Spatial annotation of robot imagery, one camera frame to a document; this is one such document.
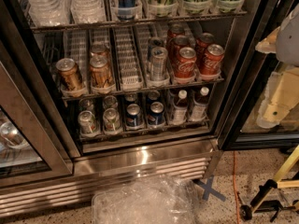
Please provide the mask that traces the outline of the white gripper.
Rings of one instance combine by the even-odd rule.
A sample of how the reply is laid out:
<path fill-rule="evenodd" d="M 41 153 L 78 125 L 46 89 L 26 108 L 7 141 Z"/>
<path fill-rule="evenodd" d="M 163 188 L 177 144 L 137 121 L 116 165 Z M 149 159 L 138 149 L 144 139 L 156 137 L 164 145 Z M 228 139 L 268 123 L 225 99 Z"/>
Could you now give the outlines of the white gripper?
<path fill-rule="evenodd" d="M 291 64 L 282 72 L 272 72 L 268 78 L 264 99 L 256 123 L 270 129 L 280 124 L 299 104 L 299 4 L 255 50 L 263 54 L 276 53 L 279 61 Z"/>

